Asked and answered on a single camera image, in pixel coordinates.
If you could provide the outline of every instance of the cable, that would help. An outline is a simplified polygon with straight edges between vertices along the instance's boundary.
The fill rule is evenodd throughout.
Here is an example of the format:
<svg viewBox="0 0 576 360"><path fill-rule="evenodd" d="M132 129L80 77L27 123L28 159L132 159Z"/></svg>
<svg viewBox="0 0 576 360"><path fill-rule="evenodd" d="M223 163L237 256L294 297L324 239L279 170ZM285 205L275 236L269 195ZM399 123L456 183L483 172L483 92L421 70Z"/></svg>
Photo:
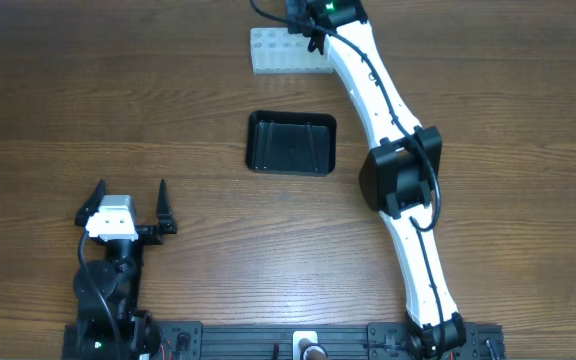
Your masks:
<svg viewBox="0 0 576 360"><path fill-rule="evenodd" d="M435 172L435 169L432 167L432 163L430 162L428 155L423 150L421 145L417 142L417 140L415 140L415 138L412 137L412 135L410 135L410 133L408 133L408 131L406 131L404 126L401 124L401 122L399 122L399 117L395 114L395 109L393 108L392 103L390 102L390 97L388 96L388 93L386 92L386 88L384 87L383 83L381 82L381 77L379 76L379 73L377 73L377 69L375 69L372 62L368 58L368 55L366 55L363 51L361 51L361 49L357 45L353 44L350 40L337 34L333 30L329 30L329 29L326 29L324 27L321 27L321 26L315 25L315 24L309 24L309 23L298 21L295 19L282 18L279 16L269 14L269 13L261 10L259 7L257 7L255 0L250 0L250 6L252 6L253 10L255 10L255 12L257 14L261 15L262 17L265 17L266 19L280 22L283 24L306 27L306 28L309 28L312 30L320 31L326 35L331 36L331 37L334 37L334 38L338 39L339 41L343 42L344 44L346 44L351 49L353 49L357 54L359 54L359 56L361 57L361 60L363 62L365 62L366 65L368 65L368 67L370 68L370 71L373 75L373 78L375 80L375 84L377 86L379 86L379 88L381 89L381 93L384 97L384 100L386 101L386 105L388 106L388 111L390 112L390 115L392 116L391 123L393 125L397 126L397 128L404 135L404 137L406 138L408 143L412 144L415 151L421 157L421 160L424 164L424 167L426 168L426 170L428 170L428 173L430 174L430 180L432 182L432 187L435 190L435 211L434 211L433 216L432 216L432 221L425 228L421 227L419 225L419 223L417 222L417 219L415 219L412 216L410 217L410 222L412 223L415 230L417 230L417 231L430 231L430 230L432 230L437 225L437 222L439 221L439 215L441 213L441 190L439 188L439 181L437 180L437 173Z"/></svg>
<svg viewBox="0 0 576 360"><path fill-rule="evenodd" d="M97 287L97 284L95 284L95 281L93 280L92 275L90 275L90 270L88 270L88 265L86 265L86 261L84 260L84 244L86 243L86 240L88 240L88 231L84 229L84 233L81 235L81 240L79 240L79 251L77 254L79 256L79 266L81 266L81 271L84 274L86 281L88 281L88 285L90 285L93 292L95 293L95 295L99 299L99 302L101 303L101 307L104 309L104 312L106 313L106 316L108 317L108 321L110 321L110 327L112 327L112 334L115 337L115 346L117 347L117 360L121 360L122 343L121 343L121 333L119 332L119 326L117 326L117 322L112 317L112 314L110 313L110 309L108 309L108 303L106 303L106 299L104 299L104 296L101 295L101 292L99 291L99 288Z"/></svg>
<svg viewBox="0 0 576 360"><path fill-rule="evenodd" d="M444 352L444 343L446 342L446 329L444 329L444 312L441 309L441 301L439 300L439 292L437 292L437 285L435 285L435 279L432 277L432 271L430 271L430 262L428 261L428 254L426 253L426 246L424 246L423 235L420 231L417 231L417 237L419 238L419 245L421 245L421 254L424 256L424 263L426 264L426 271L428 271L428 280L430 281L430 287L432 288L433 294L435 294L435 301L437 301L437 312L439 313L439 344L437 347L437 360L441 360Z"/></svg>

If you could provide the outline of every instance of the wooden tabletop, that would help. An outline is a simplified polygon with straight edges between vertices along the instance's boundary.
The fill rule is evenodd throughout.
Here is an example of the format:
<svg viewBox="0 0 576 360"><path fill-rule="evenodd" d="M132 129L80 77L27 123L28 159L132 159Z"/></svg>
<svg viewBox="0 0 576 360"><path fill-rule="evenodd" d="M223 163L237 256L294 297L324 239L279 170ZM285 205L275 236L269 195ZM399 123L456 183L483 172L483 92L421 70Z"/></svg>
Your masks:
<svg viewBox="0 0 576 360"><path fill-rule="evenodd" d="M281 14L281 0L260 5ZM442 266L512 358L576 358L576 0L365 0L394 83L444 140ZM103 178L180 231L141 307L205 324L403 321L392 240L335 75L253 76L247 0L0 0L0 357L56 358L77 302L74 215ZM338 121L325 178L244 164L248 115ZM89 259L102 249L91 244Z"/></svg>

